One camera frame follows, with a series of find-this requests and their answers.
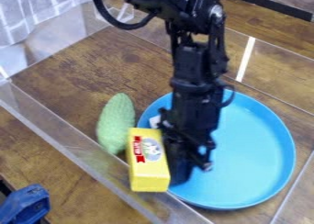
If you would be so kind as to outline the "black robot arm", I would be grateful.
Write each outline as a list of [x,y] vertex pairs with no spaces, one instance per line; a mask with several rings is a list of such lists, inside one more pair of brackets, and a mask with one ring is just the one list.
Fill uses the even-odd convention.
[[159,110],[171,184],[188,180],[195,167],[212,168],[211,133],[216,130],[227,85],[219,76],[227,71],[224,19],[219,0],[125,0],[164,20],[171,37],[173,74],[172,106]]

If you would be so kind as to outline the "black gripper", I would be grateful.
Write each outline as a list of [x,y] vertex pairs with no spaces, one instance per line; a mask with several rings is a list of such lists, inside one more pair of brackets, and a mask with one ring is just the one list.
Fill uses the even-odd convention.
[[159,109],[171,185],[184,183],[192,165],[204,172],[212,170],[211,152],[216,144],[211,133],[218,127],[219,111],[223,107],[224,84],[188,83],[171,79],[171,109]]

